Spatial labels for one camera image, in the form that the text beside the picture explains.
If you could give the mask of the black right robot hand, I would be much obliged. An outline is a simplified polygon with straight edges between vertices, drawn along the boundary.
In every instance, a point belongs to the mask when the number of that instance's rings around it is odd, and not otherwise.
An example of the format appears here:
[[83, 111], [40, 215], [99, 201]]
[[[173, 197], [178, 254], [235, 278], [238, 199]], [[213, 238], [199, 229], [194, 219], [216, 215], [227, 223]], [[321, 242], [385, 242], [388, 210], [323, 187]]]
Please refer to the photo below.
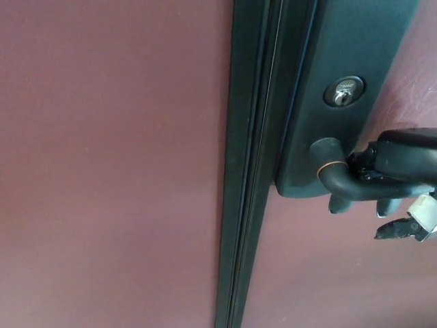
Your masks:
[[404, 198], [415, 196], [407, 217], [380, 226], [375, 238], [436, 237], [436, 129], [385, 131], [351, 163], [351, 168], [331, 163], [318, 172], [332, 194], [332, 213], [349, 201], [375, 200], [378, 216], [386, 217]]

